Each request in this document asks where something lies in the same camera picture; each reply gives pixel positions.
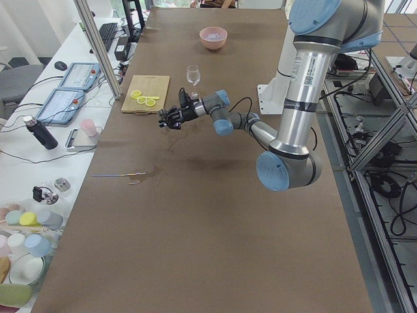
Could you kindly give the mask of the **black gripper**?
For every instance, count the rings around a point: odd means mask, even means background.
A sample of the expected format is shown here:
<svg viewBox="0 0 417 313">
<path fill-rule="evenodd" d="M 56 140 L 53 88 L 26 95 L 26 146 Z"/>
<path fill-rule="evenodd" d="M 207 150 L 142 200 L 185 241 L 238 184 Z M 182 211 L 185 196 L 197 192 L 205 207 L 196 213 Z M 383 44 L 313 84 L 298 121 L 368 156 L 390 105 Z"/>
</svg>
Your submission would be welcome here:
<svg viewBox="0 0 417 313">
<path fill-rule="evenodd" d="M 185 108 L 171 107 L 169 110 L 161 109 L 157 111 L 159 127 L 180 130 L 181 125 L 187 121 L 197 118 L 194 109 L 187 106 Z"/>
</svg>

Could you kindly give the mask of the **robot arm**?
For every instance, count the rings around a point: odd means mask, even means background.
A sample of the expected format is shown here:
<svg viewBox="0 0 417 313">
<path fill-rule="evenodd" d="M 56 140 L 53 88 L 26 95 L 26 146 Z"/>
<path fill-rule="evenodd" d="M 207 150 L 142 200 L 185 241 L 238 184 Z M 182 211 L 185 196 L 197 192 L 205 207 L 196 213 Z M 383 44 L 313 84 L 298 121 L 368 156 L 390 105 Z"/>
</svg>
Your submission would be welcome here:
<svg viewBox="0 0 417 313">
<path fill-rule="evenodd" d="M 233 112 L 224 90 L 201 99 L 179 91 L 179 106 L 158 112 L 159 125 L 180 129 L 184 122 L 209 115 L 220 136 L 245 130 L 265 151 L 258 157 L 260 182 L 269 190 L 307 186 L 318 180 L 321 165 L 307 148 L 326 73 L 341 52 L 376 46 L 382 37 L 383 1 L 295 1 L 289 14 L 295 59 L 283 101 L 280 126 L 274 129 L 256 113 Z"/>
</svg>

